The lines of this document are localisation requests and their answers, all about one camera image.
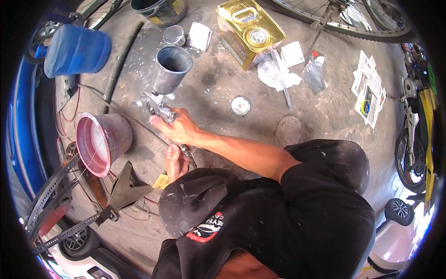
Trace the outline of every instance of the yellow motorcycle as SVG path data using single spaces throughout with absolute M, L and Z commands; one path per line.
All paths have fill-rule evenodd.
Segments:
M 434 111 L 437 109 L 435 81 L 421 48 L 405 49 L 408 77 L 404 80 L 401 102 L 405 120 L 395 147 L 395 164 L 403 185 L 416 195 L 409 200 L 424 202 L 424 215 L 432 208 L 438 183 L 433 163 Z

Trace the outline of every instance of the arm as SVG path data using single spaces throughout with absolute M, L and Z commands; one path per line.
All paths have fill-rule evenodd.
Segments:
M 287 169 L 300 164 L 283 149 L 245 138 L 205 131 L 198 127 L 186 109 L 172 108 L 172 110 L 178 117 L 171 124 L 165 123 L 160 117 L 150 117 L 150 123 L 163 133 L 164 139 L 207 149 L 244 169 L 279 183 Z

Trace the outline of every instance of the hand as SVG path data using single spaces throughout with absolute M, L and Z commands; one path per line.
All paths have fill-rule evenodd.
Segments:
M 156 115 L 150 117 L 150 123 L 163 133 L 162 138 L 164 140 L 194 145 L 203 130 L 198 127 L 185 108 L 170 109 L 178 114 L 173 123 L 167 124 Z
M 165 153 L 164 165 L 167 170 L 169 184 L 189 171 L 189 159 L 174 143 L 169 145 Z

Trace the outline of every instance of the yellow card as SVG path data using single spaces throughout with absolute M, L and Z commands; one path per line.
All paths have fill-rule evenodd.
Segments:
M 167 175 L 160 175 L 156 180 L 155 184 L 152 186 L 153 188 L 164 189 L 169 183 L 167 182 Z

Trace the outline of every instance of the man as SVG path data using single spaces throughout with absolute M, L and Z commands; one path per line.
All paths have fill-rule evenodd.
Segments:
M 175 239 L 162 243 L 152 278 L 354 278 L 375 237 L 374 211 L 360 195 L 369 164 L 359 145 L 297 144 L 292 116 L 279 122 L 273 146 L 205 131 L 185 109 L 173 111 L 174 123 L 150 123 L 164 139 L 196 146 L 201 168 L 188 172 L 178 146 L 167 149 L 158 207 Z M 240 180 L 215 154 L 262 177 Z

